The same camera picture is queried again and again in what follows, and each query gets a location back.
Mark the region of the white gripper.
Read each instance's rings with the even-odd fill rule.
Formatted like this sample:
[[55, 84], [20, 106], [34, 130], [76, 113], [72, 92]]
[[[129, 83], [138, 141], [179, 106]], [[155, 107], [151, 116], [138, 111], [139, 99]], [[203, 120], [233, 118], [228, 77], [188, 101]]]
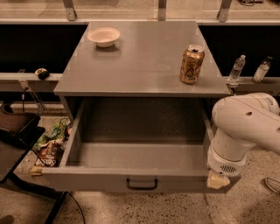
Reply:
[[247, 154], [254, 143], [231, 137], [220, 128], [216, 130], [207, 153], [207, 164], [210, 167], [207, 186], [220, 189], [230, 184], [228, 177], [237, 177], [246, 164]]

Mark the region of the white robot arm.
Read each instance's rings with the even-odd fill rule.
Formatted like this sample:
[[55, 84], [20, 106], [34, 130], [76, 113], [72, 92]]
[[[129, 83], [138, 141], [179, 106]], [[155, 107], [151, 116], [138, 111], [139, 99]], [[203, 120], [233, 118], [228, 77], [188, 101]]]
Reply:
[[280, 115], [269, 94], [225, 97], [212, 110], [217, 130], [207, 153], [207, 186], [220, 189], [241, 173], [247, 152], [254, 146], [280, 154]]

